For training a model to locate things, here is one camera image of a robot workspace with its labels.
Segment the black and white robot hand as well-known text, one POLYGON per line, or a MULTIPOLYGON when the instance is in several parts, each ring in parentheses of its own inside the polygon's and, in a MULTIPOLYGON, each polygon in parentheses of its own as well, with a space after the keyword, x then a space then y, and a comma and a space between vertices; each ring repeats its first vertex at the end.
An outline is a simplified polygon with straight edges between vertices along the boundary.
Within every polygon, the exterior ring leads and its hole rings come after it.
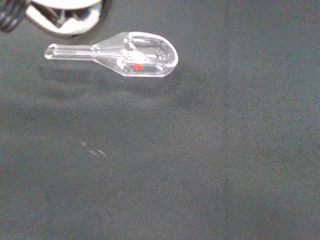
POLYGON ((72 37, 94 28, 104 8, 104 0, 30 0, 25 15, 43 31, 72 37))

